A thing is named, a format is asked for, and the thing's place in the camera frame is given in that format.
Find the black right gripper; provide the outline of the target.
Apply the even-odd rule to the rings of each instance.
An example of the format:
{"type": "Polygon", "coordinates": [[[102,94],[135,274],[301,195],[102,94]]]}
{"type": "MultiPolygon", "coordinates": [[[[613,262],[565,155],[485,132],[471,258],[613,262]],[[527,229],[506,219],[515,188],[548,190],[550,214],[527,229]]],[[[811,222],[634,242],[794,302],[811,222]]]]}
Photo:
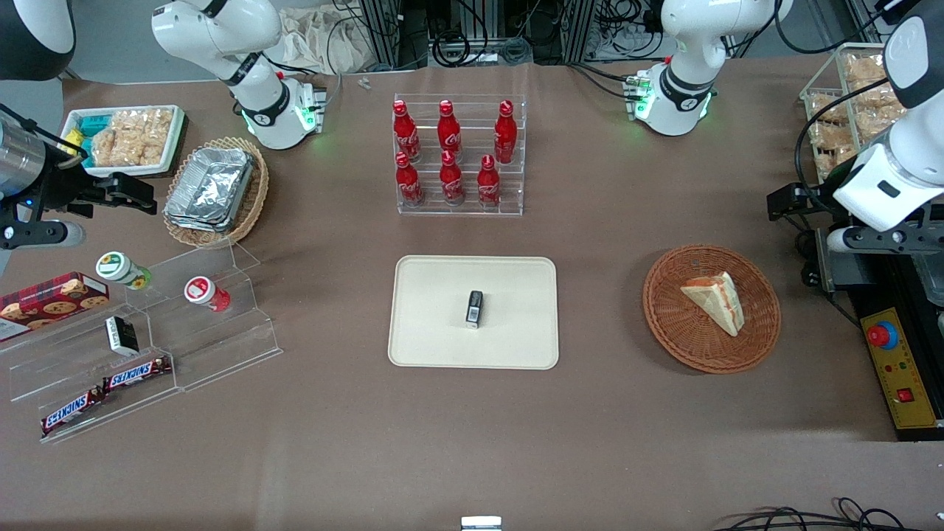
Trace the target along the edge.
{"type": "Polygon", "coordinates": [[[146,181],[125,174],[111,174],[108,179],[82,172],[51,172],[44,178],[43,211],[66,212],[70,205],[80,205],[80,216],[91,218],[94,205],[138,209],[156,215],[154,188],[146,181]]]}

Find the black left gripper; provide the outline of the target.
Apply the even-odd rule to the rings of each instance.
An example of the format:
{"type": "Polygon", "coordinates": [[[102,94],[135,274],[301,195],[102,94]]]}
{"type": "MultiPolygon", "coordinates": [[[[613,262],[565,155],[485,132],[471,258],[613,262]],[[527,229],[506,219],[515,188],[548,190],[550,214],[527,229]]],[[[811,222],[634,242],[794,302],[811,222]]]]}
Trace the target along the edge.
{"type": "Polygon", "coordinates": [[[766,217],[779,221],[786,216],[809,216],[827,214],[833,222],[841,221],[841,206],[823,186],[805,186],[794,182],[791,187],[782,187],[766,196],[766,217]]]}

